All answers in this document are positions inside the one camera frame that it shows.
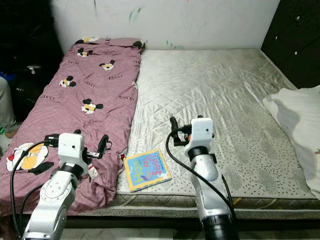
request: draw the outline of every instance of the white mattress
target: white mattress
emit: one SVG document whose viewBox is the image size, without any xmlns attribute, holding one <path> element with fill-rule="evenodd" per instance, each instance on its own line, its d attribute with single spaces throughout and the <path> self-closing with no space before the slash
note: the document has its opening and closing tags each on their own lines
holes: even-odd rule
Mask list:
<svg viewBox="0 0 320 240">
<path fill-rule="evenodd" d="M 260 50 L 146 50 L 137 85 L 127 156 L 161 149 L 172 180 L 131 193 L 122 172 L 112 206 L 86 215 L 196 217 L 191 175 L 169 157 L 165 141 L 171 116 L 182 125 L 203 115 L 215 124 L 211 152 L 239 214 L 251 218 L 258 214 L 250 211 L 264 209 L 263 218 L 272 218 L 275 208 L 295 215 L 308 209 L 307 218 L 320 217 L 290 140 L 262 104 L 267 95 L 296 87 Z M 183 147 L 170 149 L 190 164 Z"/>
</svg>

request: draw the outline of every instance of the cartoon print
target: cartoon print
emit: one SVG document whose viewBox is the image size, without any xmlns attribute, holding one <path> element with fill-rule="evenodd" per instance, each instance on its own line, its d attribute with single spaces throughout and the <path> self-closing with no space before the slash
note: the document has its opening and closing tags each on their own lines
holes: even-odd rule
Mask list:
<svg viewBox="0 0 320 240">
<path fill-rule="evenodd" d="M 66 87 L 74 87 L 76 84 L 75 81 L 72 81 L 74 79 L 73 76 L 68 76 L 66 79 L 63 79 L 59 83 L 59 87 L 66 88 Z"/>
<path fill-rule="evenodd" d="M 154 175 L 152 174 L 152 172 L 147 168 L 147 171 L 145 173 L 145 177 L 148 179 L 152 179 Z"/>
<path fill-rule="evenodd" d="M 27 142 L 19 147 L 15 147 L 13 153 L 6 158 L 6 169 L 11 172 L 22 153 L 33 144 L 33 142 Z M 29 151 L 28 155 L 19 163 L 16 170 L 31 170 L 40 167 L 47 155 L 48 147 L 44 146 L 44 144 L 40 144 Z"/>
<path fill-rule="evenodd" d="M 135 41 L 132 45 L 140 49 L 144 44 L 142 45 L 141 41 Z"/>
<path fill-rule="evenodd" d="M 168 174 L 167 173 L 161 173 L 161 174 L 157 174 L 157 176 L 159 177 L 159 178 L 164 178 L 164 179 L 166 179 L 166 178 L 168 178 Z"/>
<path fill-rule="evenodd" d="M 143 180 L 145 180 L 145 181 L 149 181 L 149 178 L 147 178 L 147 177 L 145 177 L 145 176 L 143 176 L 143 175 L 141 175 L 140 176 Z"/>
<path fill-rule="evenodd" d="M 99 39 L 99 37 L 85 37 L 85 38 L 82 38 L 78 41 L 75 42 L 75 44 L 84 44 L 84 43 L 91 43 L 91 42 L 95 42 Z"/>
<path fill-rule="evenodd" d="M 107 63 L 107 64 L 100 63 L 99 66 L 103 67 L 103 69 L 106 70 L 106 71 L 110 71 L 111 69 L 114 68 L 115 62 L 116 62 L 115 60 L 111 60 L 110 63 Z"/>
<path fill-rule="evenodd" d="M 104 108 L 103 104 L 97 104 L 97 105 L 93 104 L 90 98 L 85 99 L 82 102 L 83 102 L 84 106 L 82 106 L 81 109 L 86 114 L 93 114 L 96 109 L 103 109 Z"/>
<path fill-rule="evenodd" d="M 81 47 L 81 48 L 79 48 L 77 55 L 84 58 L 84 57 L 88 57 L 89 54 L 92 54 L 92 53 L 93 53 L 92 50 L 85 51 L 85 49 L 83 47 Z"/>
</svg>

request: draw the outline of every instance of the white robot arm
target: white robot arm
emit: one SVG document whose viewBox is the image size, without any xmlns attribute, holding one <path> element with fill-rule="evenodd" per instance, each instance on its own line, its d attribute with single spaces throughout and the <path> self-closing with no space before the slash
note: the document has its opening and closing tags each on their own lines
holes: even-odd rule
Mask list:
<svg viewBox="0 0 320 240">
<path fill-rule="evenodd" d="M 190 125 L 182 128 L 178 128 L 174 117 L 170 118 L 170 122 L 172 132 L 167 138 L 166 149 L 177 163 L 193 172 L 191 182 L 195 189 L 195 201 L 205 239 L 238 240 L 236 215 L 232 203 L 227 200 L 227 184 L 216 165 L 216 156 L 209 154 L 210 142 L 214 137 L 212 119 L 199 116 L 192 119 Z M 185 133 L 185 141 L 180 140 L 178 132 Z M 184 155 L 190 159 L 191 168 L 177 160 L 170 152 L 168 143 L 171 136 L 174 146 L 184 146 Z"/>
<path fill-rule="evenodd" d="M 62 133 L 58 136 L 60 169 L 42 186 L 39 203 L 26 226 L 23 240 L 60 239 L 66 225 L 68 209 L 76 197 L 78 180 L 88 173 L 88 162 L 83 157 L 86 160 L 87 156 L 99 156 L 99 152 L 87 152 L 84 144 L 85 139 L 80 134 Z"/>
</svg>

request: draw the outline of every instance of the wall stain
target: wall stain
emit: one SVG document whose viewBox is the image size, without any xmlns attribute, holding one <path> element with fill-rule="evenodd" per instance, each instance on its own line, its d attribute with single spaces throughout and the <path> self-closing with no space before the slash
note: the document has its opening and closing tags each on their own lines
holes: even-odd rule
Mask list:
<svg viewBox="0 0 320 240">
<path fill-rule="evenodd" d="M 129 15 L 129 22 L 130 22 L 130 20 L 131 20 L 131 17 L 132 17 L 132 14 L 133 14 L 134 12 L 133 11 L 131 11 L 130 12 L 130 15 Z"/>
<path fill-rule="evenodd" d="M 95 12 L 95 16 L 97 17 L 98 14 L 97 14 L 97 3 L 96 3 L 96 0 L 93 0 L 93 3 L 94 3 L 94 12 Z"/>
<path fill-rule="evenodd" d="M 130 12 L 129 23 L 135 23 L 136 22 L 141 9 L 142 9 L 142 7 L 139 7 L 138 9 L 134 9 L 134 10 L 132 10 Z"/>
<path fill-rule="evenodd" d="M 168 40 L 165 41 L 165 44 L 167 45 L 167 47 L 168 47 L 169 49 L 185 49 L 184 46 L 182 46 L 182 45 L 176 45 L 176 44 L 174 44 L 174 43 L 172 43 L 172 42 L 169 42 Z"/>
</svg>

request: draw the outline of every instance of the black cable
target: black cable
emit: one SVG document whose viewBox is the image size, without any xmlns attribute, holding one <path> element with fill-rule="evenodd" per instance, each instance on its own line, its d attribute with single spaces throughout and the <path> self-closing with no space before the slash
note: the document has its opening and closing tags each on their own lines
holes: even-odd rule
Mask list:
<svg viewBox="0 0 320 240">
<path fill-rule="evenodd" d="M 12 172 L 11 172 L 11 177 L 10 177 L 10 199 L 11 199 L 11 212 L 12 212 L 12 219 L 13 219 L 13 225 L 15 228 L 16 233 L 18 234 L 19 239 L 21 239 L 21 232 L 18 226 L 18 222 L 17 222 L 17 215 L 16 215 L 16 201 L 15 201 L 15 191 L 14 191 L 14 177 L 15 177 L 15 172 L 17 170 L 18 165 L 20 164 L 20 162 L 22 161 L 22 159 L 28 155 L 29 151 L 31 149 L 33 149 L 34 147 L 45 143 L 46 141 L 39 141 L 35 144 L 33 144 L 31 147 L 29 147 L 26 151 L 23 151 L 19 160 L 16 162 L 16 164 L 14 165 Z"/>
<path fill-rule="evenodd" d="M 31 194 L 33 194 L 35 191 L 37 191 L 38 189 L 40 189 L 42 186 L 43 186 L 43 184 L 35 187 L 34 189 L 30 190 L 30 191 L 24 196 L 22 205 L 21 205 L 21 207 L 20 207 L 20 213 L 19 213 L 19 223 L 20 223 L 20 226 L 21 226 L 21 227 L 22 227 L 22 214 L 24 213 L 25 204 L 26 204 L 28 198 L 30 197 Z"/>
<path fill-rule="evenodd" d="M 225 186 L 225 189 L 226 189 L 226 192 L 228 194 L 228 199 L 229 199 L 229 203 L 230 205 L 232 206 L 232 208 L 230 209 L 231 213 L 232 213 L 232 216 L 234 218 L 234 220 L 237 220 L 237 216 L 236 216 L 236 213 L 235 213 L 235 208 L 234 208 L 234 204 L 232 202 L 232 197 L 231 197 L 231 193 L 230 193 L 230 190 L 229 190 L 229 186 L 227 184 L 227 181 L 225 179 L 225 177 L 221 174 L 221 178 L 222 178 L 222 181 L 224 183 L 224 186 Z"/>
<path fill-rule="evenodd" d="M 217 189 L 215 188 L 215 186 L 213 186 L 210 182 L 208 182 L 203 176 L 201 176 L 200 174 L 198 174 L 196 171 L 194 171 L 193 169 L 191 169 L 190 167 L 188 167 L 187 165 L 185 165 L 183 162 L 179 161 L 175 156 L 173 156 L 173 154 L 171 153 L 170 149 L 169 149 L 169 140 L 170 138 L 178 133 L 178 132 L 182 132 L 184 130 L 183 127 L 180 127 L 178 129 L 173 130 L 172 132 L 169 133 L 168 137 L 166 138 L 165 141 L 165 149 L 167 151 L 167 153 L 169 154 L 169 156 L 179 165 L 181 165 L 182 167 L 184 167 L 186 170 L 188 170 L 189 172 L 191 172 L 192 174 L 194 174 L 197 178 L 199 178 L 200 180 L 202 180 L 205 184 L 207 184 L 216 194 L 218 194 L 218 196 L 225 202 L 225 204 L 228 206 L 228 208 L 231 211 L 232 216 L 234 217 L 234 219 L 236 219 L 236 214 L 234 211 L 234 207 L 232 204 L 230 204 L 230 201 L 228 201 L 225 196 Z"/>
</svg>

